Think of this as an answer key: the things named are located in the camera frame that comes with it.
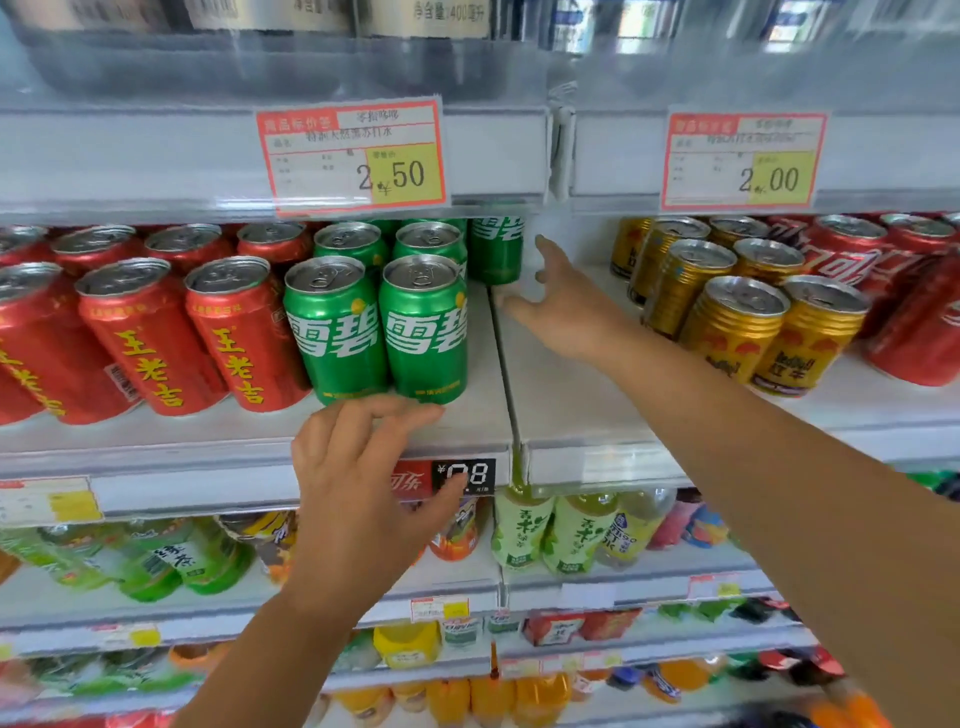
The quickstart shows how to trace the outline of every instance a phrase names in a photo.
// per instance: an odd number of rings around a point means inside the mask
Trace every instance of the price label holder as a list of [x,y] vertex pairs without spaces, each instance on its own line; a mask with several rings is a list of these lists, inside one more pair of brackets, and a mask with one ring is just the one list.
[[694,113],[668,117],[664,211],[809,208],[825,113]]
[[410,600],[410,621],[464,619],[470,616],[470,600],[466,596],[425,596]]
[[0,525],[99,522],[104,519],[85,476],[0,480]]
[[448,207],[439,96],[256,113],[280,217]]
[[686,588],[686,598],[691,601],[730,599],[735,596],[740,596],[738,571],[691,576]]

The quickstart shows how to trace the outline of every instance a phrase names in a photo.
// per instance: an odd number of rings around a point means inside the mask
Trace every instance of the green can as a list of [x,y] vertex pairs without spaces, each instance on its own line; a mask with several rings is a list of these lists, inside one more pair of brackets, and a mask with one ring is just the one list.
[[407,255],[383,269],[380,308],[396,390],[447,404],[467,389],[467,284],[449,258]]
[[367,278],[379,288],[390,248],[376,225],[349,221],[328,225],[313,236],[313,256],[344,255],[364,264]]
[[376,292],[345,255],[305,260],[287,273],[283,305],[317,399],[324,404],[387,391],[387,353]]
[[219,594],[247,572],[249,546],[228,536],[210,517],[131,521],[127,534],[174,569],[197,594]]
[[460,278],[467,277],[467,237],[440,221],[411,223],[396,233],[394,260],[407,255],[442,255],[454,262]]
[[477,217],[468,237],[470,277],[484,285],[512,283],[523,260],[522,217]]

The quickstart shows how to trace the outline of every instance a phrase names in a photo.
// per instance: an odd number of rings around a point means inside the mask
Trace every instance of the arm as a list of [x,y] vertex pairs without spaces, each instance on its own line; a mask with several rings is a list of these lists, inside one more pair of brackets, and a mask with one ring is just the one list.
[[538,239],[542,303],[504,307],[610,377],[898,728],[960,715],[960,508],[643,328]]
[[[452,478],[416,513],[390,475],[444,409],[375,395],[312,415],[294,439],[300,528],[290,578],[178,714],[175,728],[300,728],[350,630],[456,513]],[[373,420],[380,419],[373,429]]]

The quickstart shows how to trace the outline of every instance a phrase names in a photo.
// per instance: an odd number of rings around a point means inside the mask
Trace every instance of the yellow price sticker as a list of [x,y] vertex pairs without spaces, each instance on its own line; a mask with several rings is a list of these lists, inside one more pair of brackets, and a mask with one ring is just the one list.
[[754,154],[750,175],[751,205],[805,205],[810,199],[816,151]]
[[444,197],[437,144],[404,144],[367,150],[373,203],[410,205]]

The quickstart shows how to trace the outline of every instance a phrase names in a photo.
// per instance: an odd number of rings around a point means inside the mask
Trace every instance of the finger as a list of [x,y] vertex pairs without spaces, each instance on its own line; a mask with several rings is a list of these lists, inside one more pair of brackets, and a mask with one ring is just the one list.
[[411,432],[434,424],[443,415],[444,408],[438,404],[411,404],[403,412],[385,417],[360,455],[360,467],[373,476],[371,482],[380,483],[394,471]]

